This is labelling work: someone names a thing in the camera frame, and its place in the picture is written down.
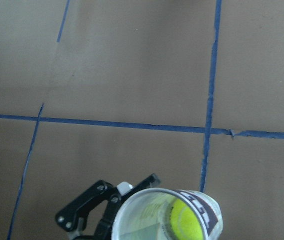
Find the right gripper black finger can side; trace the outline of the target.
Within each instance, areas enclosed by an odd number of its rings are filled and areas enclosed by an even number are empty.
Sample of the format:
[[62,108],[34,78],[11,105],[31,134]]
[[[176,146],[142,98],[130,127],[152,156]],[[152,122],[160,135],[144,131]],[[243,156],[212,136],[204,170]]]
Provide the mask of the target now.
[[[157,187],[160,183],[161,180],[154,173],[137,185],[123,181],[114,186],[107,181],[98,180],[58,211],[55,222],[70,240],[110,240],[115,217],[122,205],[134,194]],[[107,205],[94,233],[84,234],[90,213],[103,202],[107,202]]]

